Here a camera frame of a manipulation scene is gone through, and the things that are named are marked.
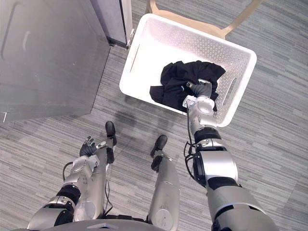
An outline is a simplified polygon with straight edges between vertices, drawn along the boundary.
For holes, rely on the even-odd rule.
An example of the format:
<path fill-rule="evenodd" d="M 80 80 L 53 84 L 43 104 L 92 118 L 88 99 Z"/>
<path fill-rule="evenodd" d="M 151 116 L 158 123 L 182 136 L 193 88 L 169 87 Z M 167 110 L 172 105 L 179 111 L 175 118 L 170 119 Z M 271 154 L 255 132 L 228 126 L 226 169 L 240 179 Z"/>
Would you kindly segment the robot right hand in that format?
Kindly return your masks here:
<path fill-rule="evenodd" d="M 200 80 L 199 84 L 193 84 L 192 82 L 188 81 L 186 83 L 186 87 L 188 87 L 195 97 L 207 97 L 210 98 L 212 94 L 212 83 L 207 80 Z"/>

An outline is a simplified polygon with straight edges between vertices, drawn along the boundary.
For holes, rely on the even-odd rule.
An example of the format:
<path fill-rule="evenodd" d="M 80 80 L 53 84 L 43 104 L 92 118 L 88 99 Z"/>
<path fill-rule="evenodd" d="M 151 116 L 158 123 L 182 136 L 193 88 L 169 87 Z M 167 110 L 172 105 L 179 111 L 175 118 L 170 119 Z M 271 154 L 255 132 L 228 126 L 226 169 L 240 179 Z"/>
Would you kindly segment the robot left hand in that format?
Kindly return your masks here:
<path fill-rule="evenodd" d="M 92 138 L 91 136 L 88 136 L 80 148 L 79 156 L 89 157 L 93 155 L 95 151 L 103 148 L 105 145 L 106 145 L 106 141 L 102 141 L 98 144 L 95 144 L 94 138 Z"/>

